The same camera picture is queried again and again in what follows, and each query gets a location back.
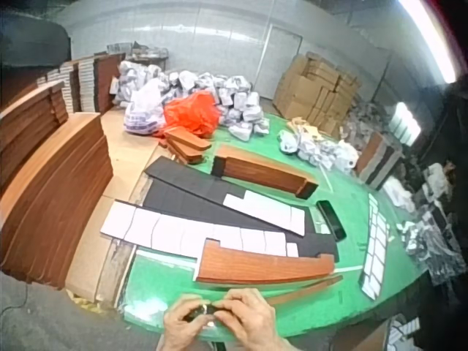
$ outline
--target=green table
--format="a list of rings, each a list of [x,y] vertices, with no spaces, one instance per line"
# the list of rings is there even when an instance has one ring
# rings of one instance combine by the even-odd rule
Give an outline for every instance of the green table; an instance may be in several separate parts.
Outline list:
[[[306,170],[318,180],[320,185],[308,200],[301,200],[292,194],[268,187],[234,179],[230,181],[287,203],[307,204],[314,220],[319,218],[317,209],[314,207],[318,200],[329,200],[333,204],[347,232],[347,238],[338,243],[340,262],[336,264],[336,268],[354,268],[354,270],[343,273],[341,282],[320,294],[276,308],[278,331],[281,336],[288,337],[311,329],[334,325],[369,312],[411,285],[423,272],[405,253],[395,228],[396,223],[410,219],[410,215],[394,208],[385,194],[371,190],[352,176],[345,175],[338,170],[323,172],[300,160],[296,155],[288,156],[281,153],[276,136],[280,130],[286,128],[285,120],[274,115],[268,117],[271,120],[270,135],[253,136],[248,143],[236,140],[226,129],[218,128],[214,134],[213,147],[205,153],[206,161],[196,168],[209,173],[218,145],[230,143]],[[361,269],[356,269],[356,266],[363,264],[365,257],[365,251],[360,250],[358,244],[367,244],[368,241],[368,193],[370,192],[379,201],[380,211],[390,224],[390,236],[395,236],[395,239],[388,244],[384,282],[376,301],[371,301],[362,293],[358,284]],[[196,293],[212,301],[220,299],[227,288],[193,282],[194,266],[195,260],[193,259],[147,249],[138,250],[122,299],[124,319],[149,330],[162,332],[162,315],[181,294]],[[264,296],[271,296],[289,292],[297,289],[298,286],[300,284],[277,285],[260,287],[260,290]],[[206,328],[200,337],[211,341],[233,339],[230,332],[220,325]]]

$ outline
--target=white door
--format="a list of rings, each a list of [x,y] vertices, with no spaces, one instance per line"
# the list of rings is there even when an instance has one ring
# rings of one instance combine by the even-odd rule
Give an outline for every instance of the white door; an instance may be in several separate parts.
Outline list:
[[[298,53],[301,43],[300,35],[275,26],[270,27],[254,87],[261,97],[273,99],[276,86]]]

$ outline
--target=red bag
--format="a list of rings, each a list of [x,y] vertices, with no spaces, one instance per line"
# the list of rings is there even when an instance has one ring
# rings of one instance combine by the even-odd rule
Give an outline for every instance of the red bag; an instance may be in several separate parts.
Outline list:
[[[210,137],[221,114],[214,104],[209,91],[197,91],[185,99],[174,99],[164,107],[167,124],[164,129],[180,126],[199,137]]]

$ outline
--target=stack of cardboard boxes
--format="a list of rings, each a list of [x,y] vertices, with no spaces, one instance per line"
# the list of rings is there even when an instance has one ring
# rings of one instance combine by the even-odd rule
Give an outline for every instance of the stack of cardboard boxes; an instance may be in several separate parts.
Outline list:
[[[273,104],[285,118],[302,117],[337,137],[360,86],[355,76],[308,52],[283,74]]]

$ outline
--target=gray floor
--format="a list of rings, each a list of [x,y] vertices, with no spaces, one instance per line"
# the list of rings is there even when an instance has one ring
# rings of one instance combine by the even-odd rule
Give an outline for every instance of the gray floor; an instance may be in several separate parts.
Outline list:
[[[25,283],[0,272],[0,309],[24,302]],[[9,309],[0,320],[1,351],[149,351],[159,334],[105,317],[75,305],[65,291],[28,285],[26,305]],[[328,350],[334,331],[320,331],[290,340],[302,350]]]

